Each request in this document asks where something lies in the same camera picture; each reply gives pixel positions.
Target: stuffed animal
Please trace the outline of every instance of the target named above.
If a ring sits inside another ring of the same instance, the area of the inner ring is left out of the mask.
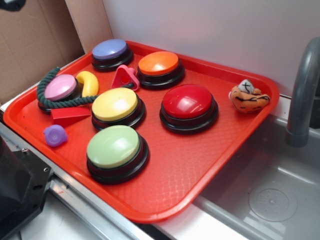
[[[252,113],[261,110],[270,102],[267,94],[255,88],[248,80],[243,80],[238,86],[234,86],[229,93],[229,99],[234,107],[241,113]]]

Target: red wooden block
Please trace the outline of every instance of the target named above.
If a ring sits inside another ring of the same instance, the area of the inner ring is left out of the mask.
[[[64,128],[89,116],[91,116],[91,112],[86,106],[51,109],[52,124]]]

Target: red tray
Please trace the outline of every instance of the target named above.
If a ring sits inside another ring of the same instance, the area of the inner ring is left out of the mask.
[[[127,42],[134,52],[129,67],[137,69],[139,60],[161,49]],[[205,86],[219,106],[219,116],[210,129],[179,135],[167,131],[161,124],[159,111],[168,91],[140,88],[136,93],[146,106],[146,119],[136,130],[150,149],[150,161],[134,179],[119,185],[103,185],[94,181],[86,166],[87,145],[97,133],[91,117],[65,128],[68,141],[51,148],[43,131],[51,125],[51,117],[38,108],[34,87],[9,105],[4,121],[72,177],[90,189],[128,219],[137,223],[166,220],[185,209],[202,191],[235,151],[252,134],[277,105],[279,90],[270,79],[253,73],[179,55],[185,78],[180,83]],[[81,71],[95,74],[99,94],[111,88],[115,72],[97,72],[91,65],[91,53],[78,59],[59,74],[76,76]],[[240,113],[228,98],[231,89],[242,80],[250,79],[256,88],[271,98],[260,112]]]

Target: stainless steel sink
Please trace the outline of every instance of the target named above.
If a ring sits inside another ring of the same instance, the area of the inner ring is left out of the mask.
[[[320,134],[294,148],[286,125],[269,116],[194,204],[248,239],[319,239]]]

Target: faucet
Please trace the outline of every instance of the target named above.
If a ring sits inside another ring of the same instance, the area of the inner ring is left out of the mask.
[[[299,148],[308,143],[309,127],[320,128],[320,37],[306,46],[296,75],[285,141]]]

